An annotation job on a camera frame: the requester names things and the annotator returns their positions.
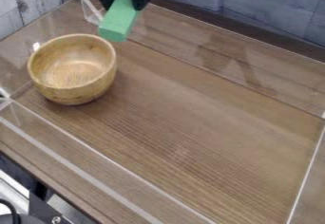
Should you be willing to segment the green rectangular block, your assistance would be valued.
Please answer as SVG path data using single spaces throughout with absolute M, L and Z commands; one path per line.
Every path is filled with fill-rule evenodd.
M 129 38 L 139 11 L 133 0 L 114 0 L 101 21 L 98 33 L 102 38 L 114 42 L 125 42 Z

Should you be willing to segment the black metal mount bracket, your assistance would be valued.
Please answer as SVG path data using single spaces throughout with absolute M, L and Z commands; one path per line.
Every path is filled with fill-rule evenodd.
M 34 194 L 30 194 L 28 214 L 44 224 L 63 224 L 63 215 Z

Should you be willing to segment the wooden bowl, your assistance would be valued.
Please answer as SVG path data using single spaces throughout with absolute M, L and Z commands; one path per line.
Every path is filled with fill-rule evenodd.
M 67 34 L 39 47 L 28 59 L 27 69 L 46 99 L 63 105 L 90 103 L 113 85 L 115 49 L 97 35 Z

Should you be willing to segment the clear acrylic corner bracket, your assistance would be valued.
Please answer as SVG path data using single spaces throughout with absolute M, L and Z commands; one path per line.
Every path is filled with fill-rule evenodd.
M 90 0 L 81 0 L 82 8 L 86 20 L 95 26 L 101 25 L 101 22 L 105 18 L 106 10 L 98 9 Z

